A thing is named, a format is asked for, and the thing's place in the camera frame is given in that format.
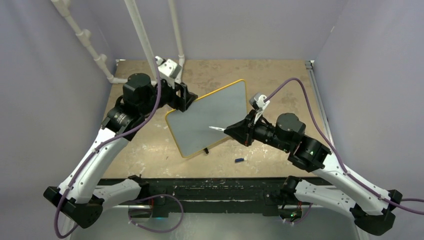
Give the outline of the whiteboard marker pen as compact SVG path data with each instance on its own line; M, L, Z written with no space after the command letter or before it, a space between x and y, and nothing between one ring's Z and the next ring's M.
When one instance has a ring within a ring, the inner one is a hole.
M225 128L217 127L217 126L209 126L209 128L212 130L220 131L220 132L224 132L226 130Z

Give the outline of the yellow framed whiteboard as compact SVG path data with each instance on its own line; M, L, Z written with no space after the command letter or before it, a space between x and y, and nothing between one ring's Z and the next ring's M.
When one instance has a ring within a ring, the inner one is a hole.
M199 97L185 112L168 112L165 121L181 157L189 158L228 137L211 127L226 128L247 113L247 86L239 79Z

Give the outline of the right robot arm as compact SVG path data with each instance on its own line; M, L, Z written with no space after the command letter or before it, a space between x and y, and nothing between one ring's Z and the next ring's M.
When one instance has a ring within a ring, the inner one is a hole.
M295 114L279 115L275 125L262 116L258 120L255 118L256 111L251 110L243 120L224 128L223 132L246 147L259 141L282 150L295 167L333 185L328 189L289 176L279 194L284 202L317 204L347 216L357 227L375 236L381 236L393 227L395 206L386 200L399 204L402 200L400 192L380 188L343 167L327 146L305 135L306 125Z

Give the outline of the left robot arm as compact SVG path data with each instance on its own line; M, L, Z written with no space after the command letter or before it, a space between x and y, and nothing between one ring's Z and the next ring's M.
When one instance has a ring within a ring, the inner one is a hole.
M92 226L107 209L125 202L138 205L149 199L149 184L139 176L98 188L116 156L128 145L157 109L169 106L184 112L198 98L183 82L171 86L165 79L153 85L145 73L132 74L122 95L102 121L97 137L84 158L59 185L50 186L44 197L78 227Z

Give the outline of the white PVC pipe frame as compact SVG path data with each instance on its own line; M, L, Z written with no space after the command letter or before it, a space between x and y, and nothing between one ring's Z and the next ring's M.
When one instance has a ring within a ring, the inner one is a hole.
M56 8L57 12L61 15L61 17L68 23L68 25L71 27L71 29L74 31L75 36L78 38L80 44L88 51L88 53L93 58L96 65L99 67L99 69L105 74L106 79L111 84L124 84L128 80L124 78L119 78L114 76L111 71L107 67L107 59L108 57L104 54L99 54L95 50L95 48L92 46L91 43L91 32L88 29L82 29L79 27L77 22L72 17L71 11L70 11L70 5L71 2L69 0L53 0L51 2L54 7ZM137 4L134 0L126 0L125 1L126 8L128 10L129 16L132 20L133 26L135 28L135 31L137 33L138 39L141 43L142 49L144 51L144 54L147 57L149 67L151 68L151 71L153 73L153 76L160 77L158 66L155 61L155 55L153 53L153 49L151 47L150 41L148 39L148 35L145 29L145 26L142 22L142 18L139 12L139 9L137 7ZM175 85L182 83L182 75L183 75L183 69L185 64L185 55L184 55L184 49L182 46L182 38L181 38L181 32L179 28L178 23L178 16L176 12L176 5L175 1L169 0L168 1L168 7L170 11L170 16L172 20L173 25L173 31L175 35L175 40L177 44L177 50L178 50L178 61L177 63L182 66L182 73L180 75L180 82L175 82Z

